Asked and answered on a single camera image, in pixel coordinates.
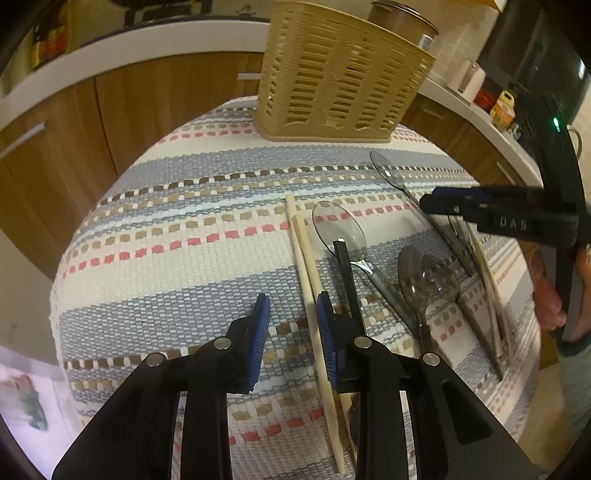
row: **spoon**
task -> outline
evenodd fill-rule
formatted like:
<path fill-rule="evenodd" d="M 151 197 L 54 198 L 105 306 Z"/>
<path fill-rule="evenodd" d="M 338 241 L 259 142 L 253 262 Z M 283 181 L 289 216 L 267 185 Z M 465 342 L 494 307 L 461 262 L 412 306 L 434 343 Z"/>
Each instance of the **spoon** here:
<path fill-rule="evenodd" d="M 462 265 L 462 268 L 464 269 L 468 277 L 474 275 L 474 268 L 472 267 L 470 262 L 466 260 L 465 254 L 462 251 L 461 247 L 458 246 L 458 244 L 455 241 L 451 240 L 447 236 L 441 225 L 439 225 L 435 221 L 435 218 L 433 218 L 432 215 L 427 215 L 421 210 L 421 207 L 419 207 L 418 204 L 418 200 L 415 197 L 413 197 L 411 193 L 408 191 L 402 175 L 393 173 L 390 170 L 389 167 L 391 167 L 392 164 L 388 161 L 388 159 L 375 150 L 369 152 L 369 158 L 374 164 L 374 167 L 377 170 L 377 172 L 382 176 L 382 178 L 386 180 L 392 187 L 401 192 L 417 208 L 417 211 L 422 214 L 423 218 L 429 223 L 429 225 L 431 225 L 431 227 L 433 227 L 433 229 L 441 236 L 442 240 L 447 244 L 447 246 L 456 256 L 458 262 L 460 262 L 460 265 Z"/>
<path fill-rule="evenodd" d="M 415 311 L 418 319 L 418 342 L 421 353 L 433 351 L 431 329 L 426 310 L 436 294 L 434 284 L 421 264 L 421 252 L 412 245 L 398 254 L 398 284 L 404 300 Z"/>
<path fill-rule="evenodd" d="M 415 317 L 402 296 L 391 286 L 388 277 L 368 258 L 367 241 L 361 227 L 347 210 L 325 200 L 316 203 L 312 210 L 316 233 L 324 246 L 335 254 L 334 241 L 345 242 L 351 265 L 360 268 L 392 307 L 415 338 L 418 338 Z"/>
<path fill-rule="evenodd" d="M 444 265 L 440 260 L 438 260 L 432 255 L 423 256 L 421 264 L 426 274 L 430 277 L 438 295 L 441 298 L 444 298 L 449 302 L 455 303 L 460 307 L 460 311 L 462 312 L 465 321 L 468 323 L 468 325 L 474 332 L 476 339 L 482 346 L 482 349 L 484 350 L 486 357 L 492 364 L 496 376 L 499 378 L 500 381 L 502 381 L 503 370 L 501 370 L 501 366 L 495 356 L 493 349 L 486 341 L 486 336 L 480 328 L 480 324 L 474 317 L 474 312 L 472 312 L 472 309 L 462 298 L 462 295 L 460 293 L 460 283 L 458 282 L 452 269 Z"/>

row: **human hand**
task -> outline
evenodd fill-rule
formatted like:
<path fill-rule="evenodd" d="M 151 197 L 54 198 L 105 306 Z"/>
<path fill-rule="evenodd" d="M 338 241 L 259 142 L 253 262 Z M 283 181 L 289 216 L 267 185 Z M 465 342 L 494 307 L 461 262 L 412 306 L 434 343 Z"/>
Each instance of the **human hand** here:
<path fill-rule="evenodd" d="M 579 340 L 591 331 L 591 256 L 585 249 L 577 254 L 577 269 L 584 282 L 583 301 L 579 322 L 573 339 Z M 562 300 L 550 280 L 544 275 L 544 261 L 539 253 L 530 259 L 530 275 L 534 284 L 533 299 L 535 315 L 542 330 L 551 332 L 566 323 L 566 313 L 562 310 Z"/>

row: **wooden cabinet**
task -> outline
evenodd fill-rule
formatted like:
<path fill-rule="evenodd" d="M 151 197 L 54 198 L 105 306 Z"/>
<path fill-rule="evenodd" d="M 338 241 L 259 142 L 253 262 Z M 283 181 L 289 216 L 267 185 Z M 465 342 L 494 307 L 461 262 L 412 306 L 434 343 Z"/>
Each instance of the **wooden cabinet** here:
<path fill-rule="evenodd" d="M 476 127 L 433 100 L 417 95 L 401 123 L 436 144 L 483 185 L 524 184 Z"/>
<path fill-rule="evenodd" d="M 41 102 L 0 132 L 0 228 L 53 278 L 86 214 L 117 179 L 94 80 Z"/>
<path fill-rule="evenodd" d="M 262 53 L 196 53 L 137 63 L 96 78 L 117 173 L 172 130 L 232 98 L 256 95 Z"/>

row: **white countertop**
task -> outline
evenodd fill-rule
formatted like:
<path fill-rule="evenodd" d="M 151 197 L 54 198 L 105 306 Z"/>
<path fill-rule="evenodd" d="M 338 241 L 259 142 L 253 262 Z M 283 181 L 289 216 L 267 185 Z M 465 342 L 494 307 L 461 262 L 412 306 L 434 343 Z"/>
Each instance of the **white countertop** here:
<path fill-rule="evenodd" d="M 431 79 L 425 80 L 418 92 L 468 120 L 506 158 L 525 184 L 532 187 L 542 186 L 540 170 L 535 160 L 512 136 L 499 132 L 492 125 L 491 116 L 482 108 L 474 104 L 468 105 Z"/>
<path fill-rule="evenodd" d="M 213 51 L 264 52 L 269 24 L 243 20 L 198 20 L 139 28 L 113 35 L 55 59 L 29 75 L 0 100 L 0 130 L 51 95 L 124 65 L 173 55 Z M 507 159 L 526 184 L 540 186 L 535 161 L 489 115 L 427 79 L 421 95 L 474 125 Z"/>

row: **table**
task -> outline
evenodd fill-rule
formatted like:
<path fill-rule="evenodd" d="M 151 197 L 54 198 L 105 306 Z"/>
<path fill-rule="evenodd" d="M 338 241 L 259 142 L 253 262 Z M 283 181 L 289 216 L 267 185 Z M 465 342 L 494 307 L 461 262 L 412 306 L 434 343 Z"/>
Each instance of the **table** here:
<path fill-rule="evenodd" d="M 87 422 L 148 353 L 170 358 L 194 352 L 249 313 L 259 292 L 267 293 L 272 315 L 259 383 L 251 395 L 228 397 L 235 478 L 336 478 L 285 194 L 295 194 L 307 220 L 316 201 L 341 202 L 363 227 L 373 260 L 395 279 L 396 258 L 406 244 L 443 260 L 451 253 L 373 169 L 370 150 L 389 158 L 418 195 L 474 181 L 402 126 L 388 144 L 271 143 L 254 127 L 255 107 L 253 98 L 235 100 L 176 129 L 113 185 L 62 258 L 51 324 L 77 412 Z M 343 301 L 336 261 L 308 228 L 323 284 L 334 303 Z M 512 325 L 515 365 L 498 383 L 453 305 L 436 303 L 430 324 L 456 372 L 518 437 L 540 347 L 531 282 L 515 240 L 480 239 Z M 461 274 L 455 260 L 453 268 Z M 367 279 L 360 271 L 355 275 L 368 335 L 393 351 L 418 353 Z M 477 277 L 464 278 L 462 291 L 490 339 Z M 348 472 L 353 478 L 349 458 Z"/>

